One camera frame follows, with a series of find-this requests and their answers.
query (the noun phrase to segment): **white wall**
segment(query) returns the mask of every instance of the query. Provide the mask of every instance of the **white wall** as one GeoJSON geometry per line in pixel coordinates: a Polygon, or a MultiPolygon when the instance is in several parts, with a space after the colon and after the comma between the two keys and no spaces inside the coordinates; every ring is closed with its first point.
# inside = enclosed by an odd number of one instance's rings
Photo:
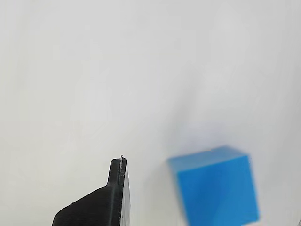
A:
{"type": "Polygon", "coordinates": [[[182,225],[166,159],[223,144],[254,225],[297,225],[300,40],[299,0],[0,0],[0,225],[51,225],[121,154],[131,225],[182,225]]]}

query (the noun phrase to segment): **foam cube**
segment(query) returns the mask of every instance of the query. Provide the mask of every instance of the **foam cube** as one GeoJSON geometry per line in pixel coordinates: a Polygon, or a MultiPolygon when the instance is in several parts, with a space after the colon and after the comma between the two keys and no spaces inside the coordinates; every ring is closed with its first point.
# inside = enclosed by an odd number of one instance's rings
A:
{"type": "Polygon", "coordinates": [[[228,146],[169,159],[190,226],[259,219],[248,155],[228,146]]]}

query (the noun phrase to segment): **blue cube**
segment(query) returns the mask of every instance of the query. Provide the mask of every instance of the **blue cube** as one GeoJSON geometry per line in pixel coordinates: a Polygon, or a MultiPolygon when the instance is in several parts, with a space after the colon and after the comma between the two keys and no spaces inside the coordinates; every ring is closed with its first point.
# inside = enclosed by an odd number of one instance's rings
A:
{"type": "Polygon", "coordinates": [[[169,159],[190,226],[259,219],[249,157],[228,146],[169,159]]]}

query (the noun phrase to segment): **white surface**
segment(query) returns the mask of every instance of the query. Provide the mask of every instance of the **white surface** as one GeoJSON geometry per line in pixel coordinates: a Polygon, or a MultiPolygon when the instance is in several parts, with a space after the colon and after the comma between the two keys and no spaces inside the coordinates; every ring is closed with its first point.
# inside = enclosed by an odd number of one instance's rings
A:
{"type": "Polygon", "coordinates": [[[0,225],[51,225],[128,156],[132,226],[181,225],[167,157],[249,152],[301,218],[299,0],[1,0],[0,225]]]}

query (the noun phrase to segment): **cube face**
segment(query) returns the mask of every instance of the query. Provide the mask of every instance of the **cube face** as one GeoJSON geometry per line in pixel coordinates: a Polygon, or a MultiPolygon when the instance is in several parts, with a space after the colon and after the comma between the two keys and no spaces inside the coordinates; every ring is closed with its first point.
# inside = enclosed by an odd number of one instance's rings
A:
{"type": "MultiPolygon", "coordinates": [[[[218,151],[213,150],[213,158],[218,151]]],[[[225,159],[187,170],[170,161],[190,226],[240,226],[258,220],[248,156],[225,159]]]]}

